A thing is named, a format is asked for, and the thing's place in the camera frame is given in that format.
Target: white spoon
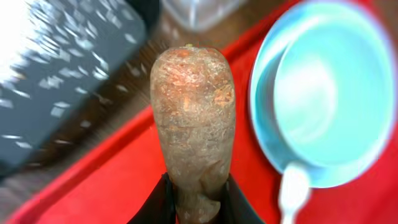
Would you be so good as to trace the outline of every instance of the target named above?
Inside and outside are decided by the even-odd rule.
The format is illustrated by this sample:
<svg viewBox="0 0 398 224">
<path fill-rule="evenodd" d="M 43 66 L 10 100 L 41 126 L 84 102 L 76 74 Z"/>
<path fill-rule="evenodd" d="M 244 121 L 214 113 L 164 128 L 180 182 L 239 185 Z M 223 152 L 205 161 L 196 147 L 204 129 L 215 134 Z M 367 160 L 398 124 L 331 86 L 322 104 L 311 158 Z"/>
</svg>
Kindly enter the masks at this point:
<svg viewBox="0 0 398 224">
<path fill-rule="evenodd" d="M 279 190 L 280 224 L 294 224 L 298 211 L 311 194 L 310 178 L 305 168 L 296 162 L 287 165 Z"/>
</svg>

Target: light blue bowl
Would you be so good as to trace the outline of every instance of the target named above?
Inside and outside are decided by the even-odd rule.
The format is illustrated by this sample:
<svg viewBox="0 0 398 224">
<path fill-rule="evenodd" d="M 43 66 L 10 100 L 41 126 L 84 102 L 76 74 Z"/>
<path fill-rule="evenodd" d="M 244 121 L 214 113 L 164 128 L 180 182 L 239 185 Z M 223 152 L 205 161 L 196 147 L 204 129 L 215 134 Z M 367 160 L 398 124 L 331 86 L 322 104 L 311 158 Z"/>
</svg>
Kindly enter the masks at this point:
<svg viewBox="0 0 398 224">
<path fill-rule="evenodd" d="M 384 149 L 396 121 L 396 65 L 363 8 L 305 2 L 273 26 L 250 84 L 254 132 L 271 164 L 307 169 L 312 187 L 347 183 Z"/>
</svg>

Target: spoon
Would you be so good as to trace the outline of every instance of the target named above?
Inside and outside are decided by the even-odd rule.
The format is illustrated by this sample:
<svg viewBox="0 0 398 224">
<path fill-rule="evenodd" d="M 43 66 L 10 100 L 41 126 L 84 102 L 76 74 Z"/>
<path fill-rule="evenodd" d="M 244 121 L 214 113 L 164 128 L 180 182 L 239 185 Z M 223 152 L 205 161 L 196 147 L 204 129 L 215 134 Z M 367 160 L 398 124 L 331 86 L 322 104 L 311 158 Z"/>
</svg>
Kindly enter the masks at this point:
<svg viewBox="0 0 398 224">
<path fill-rule="evenodd" d="M 306 204 L 310 194 L 310 178 L 307 171 L 303 165 L 291 162 L 287 165 L 280 183 L 280 224 L 294 224 L 296 214 Z"/>
</svg>

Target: red surface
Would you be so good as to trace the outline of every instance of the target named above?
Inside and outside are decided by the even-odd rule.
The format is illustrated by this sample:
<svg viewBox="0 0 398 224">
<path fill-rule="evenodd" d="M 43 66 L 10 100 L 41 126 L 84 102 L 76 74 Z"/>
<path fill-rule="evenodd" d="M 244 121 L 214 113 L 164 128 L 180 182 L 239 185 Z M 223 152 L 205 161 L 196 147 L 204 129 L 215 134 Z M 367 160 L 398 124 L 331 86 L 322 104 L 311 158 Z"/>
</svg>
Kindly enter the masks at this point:
<svg viewBox="0 0 398 224">
<path fill-rule="evenodd" d="M 249 124 L 247 92 L 257 51 L 275 11 L 223 51 L 236 87 L 236 139 L 231 173 L 268 224 L 279 222 L 280 175 L 263 155 Z M 298 223 L 398 223 L 398 131 L 379 161 L 359 179 L 315 190 Z M 17 211 L 9 223 L 126 223 L 165 172 L 152 110 L 147 108 Z"/>
</svg>

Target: red tray edge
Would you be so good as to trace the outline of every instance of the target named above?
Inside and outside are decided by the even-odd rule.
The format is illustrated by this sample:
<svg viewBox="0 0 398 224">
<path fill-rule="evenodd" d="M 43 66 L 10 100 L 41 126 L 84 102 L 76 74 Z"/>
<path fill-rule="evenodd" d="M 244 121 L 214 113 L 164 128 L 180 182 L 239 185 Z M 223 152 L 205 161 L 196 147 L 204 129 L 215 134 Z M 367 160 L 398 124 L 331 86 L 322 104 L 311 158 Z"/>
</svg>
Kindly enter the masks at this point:
<svg viewBox="0 0 398 224">
<path fill-rule="evenodd" d="M 235 60 L 241 52 L 245 51 L 247 46 L 258 41 L 258 39 L 263 39 L 268 30 L 266 27 L 272 25 L 283 12 L 298 2 L 300 0 L 285 2 L 277 9 L 274 9 L 254 27 L 241 35 L 237 41 L 223 49 L 223 55 L 229 62 Z M 143 132 L 153 122 L 152 108 L 148 106 L 23 204 L 20 209 L 10 216 L 7 223 L 36 222 L 40 218 L 40 214 L 50 208 L 54 201 L 59 200 L 67 192 L 71 191 L 76 186 L 75 183 L 79 183 L 88 177 L 97 167 L 102 166 L 111 159 L 123 146 L 131 142 L 134 136 Z"/>
</svg>

